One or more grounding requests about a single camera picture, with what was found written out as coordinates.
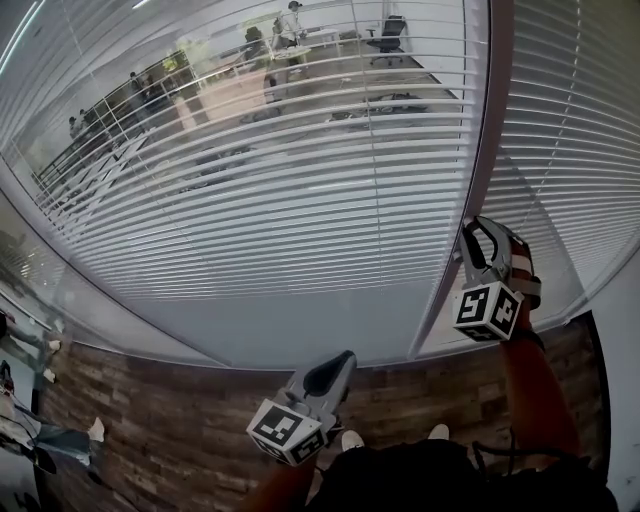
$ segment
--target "black pants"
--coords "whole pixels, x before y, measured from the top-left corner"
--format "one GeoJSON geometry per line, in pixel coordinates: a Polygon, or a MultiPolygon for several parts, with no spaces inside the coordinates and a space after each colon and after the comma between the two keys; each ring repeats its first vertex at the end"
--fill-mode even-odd
{"type": "Polygon", "coordinates": [[[462,510],[473,503],[474,490],[482,484],[466,448],[451,441],[425,440],[384,450],[354,448],[336,458],[307,508],[462,510]],[[447,508],[438,508],[440,503],[447,508]]]}

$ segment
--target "office floor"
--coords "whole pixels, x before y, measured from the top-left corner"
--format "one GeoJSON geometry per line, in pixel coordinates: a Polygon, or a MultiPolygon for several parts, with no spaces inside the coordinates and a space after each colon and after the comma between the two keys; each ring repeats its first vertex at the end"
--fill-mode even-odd
{"type": "MultiPolygon", "coordinates": [[[[586,455],[606,459],[597,356],[582,321],[543,335],[547,357],[576,417],[586,455]]],[[[234,372],[129,358],[81,345],[65,346],[54,360],[59,376],[41,396],[41,414],[73,428],[99,415],[107,428],[97,459],[104,481],[140,511],[231,511],[268,470],[245,428],[284,373],[234,372]]],[[[373,447],[423,439],[437,423],[469,446],[474,440],[508,448],[509,417],[497,349],[394,368],[359,370],[341,417],[373,447]]],[[[326,467],[339,443],[326,450],[326,467]]],[[[75,462],[55,457],[58,474],[46,477],[46,510],[128,511],[75,462]]],[[[485,456],[490,471],[506,458],[485,456]]],[[[527,461],[518,461],[522,467],[527,461]]],[[[314,488],[319,485],[316,476],[314,488]]]]}

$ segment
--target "shoe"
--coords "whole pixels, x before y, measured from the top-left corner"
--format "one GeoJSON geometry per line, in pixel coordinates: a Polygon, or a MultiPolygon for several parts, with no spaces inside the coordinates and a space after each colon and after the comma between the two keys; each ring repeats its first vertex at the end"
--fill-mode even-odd
{"type": "Polygon", "coordinates": [[[449,440],[449,427],[447,427],[444,423],[440,423],[433,427],[433,430],[429,434],[429,439],[444,439],[445,441],[449,440]]]}
{"type": "Polygon", "coordinates": [[[51,382],[51,384],[55,384],[56,382],[56,374],[53,373],[49,368],[47,368],[44,373],[42,374],[42,376],[47,379],[49,382],[51,382]]]}
{"type": "Polygon", "coordinates": [[[89,434],[89,439],[92,441],[98,441],[99,443],[104,443],[104,424],[100,418],[96,418],[96,421],[93,422],[92,427],[87,430],[89,434]]]}
{"type": "Polygon", "coordinates": [[[364,448],[364,441],[355,430],[347,430],[342,434],[342,451],[346,452],[353,448],[364,448]]]}
{"type": "Polygon", "coordinates": [[[51,340],[49,342],[49,350],[51,350],[52,354],[55,354],[60,347],[62,346],[62,342],[60,340],[51,340]]]}

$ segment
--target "floor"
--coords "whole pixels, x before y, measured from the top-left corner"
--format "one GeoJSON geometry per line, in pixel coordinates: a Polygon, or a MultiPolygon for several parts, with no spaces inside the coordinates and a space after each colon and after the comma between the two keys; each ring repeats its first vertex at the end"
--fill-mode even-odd
{"type": "MultiPolygon", "coordinates": [[[[604,458],[603,412],[596,356],[582,322],[543,336],[547,356],[577,419],[584,451],[597,467],[604,458]]],[[[56,458],[41,500],[68,512],[231,511],[265,475],[270,462],[244,430],[258,405],[273,396],[285,373],[234,372],[170,365],[66,346],[54,361],[59,376],[41,396],[52,422],[106,427],[97,466],[116,492],[98,487],[74,462],[56,458]]],[[[410,365],[362,369],[341,417],[373,447],[416,442],[437,423],[453,441],[493,447],[510,441],[499,353],[490,348],[410,365]]],[[[323,453],[326,467],[338,443],[323,453]]],[[[485,456],[490,471],[507,460],[485,456]]],[[[528,461],[518,461],[518,466],[528,461]]],[[[314,488],[319,485],[316,477],[314,488]]]]}

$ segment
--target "jeans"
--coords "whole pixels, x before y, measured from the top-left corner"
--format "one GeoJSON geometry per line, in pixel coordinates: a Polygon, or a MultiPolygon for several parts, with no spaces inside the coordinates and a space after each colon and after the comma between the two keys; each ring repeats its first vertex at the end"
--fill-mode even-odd
{"type": "Polygon", "coordinates": [[[0,347],[9,355],[27,365],[35,373],[40,374],[44,371],[46,364],[46,343],[37,336],[32,336],[20,330],[15,324],[7,322],[7,334],[0,339],[0,347]],[[39,350],[38,357],[29,354],[18,345],[11,336],[27,345],[36,347],[39,350]]]}

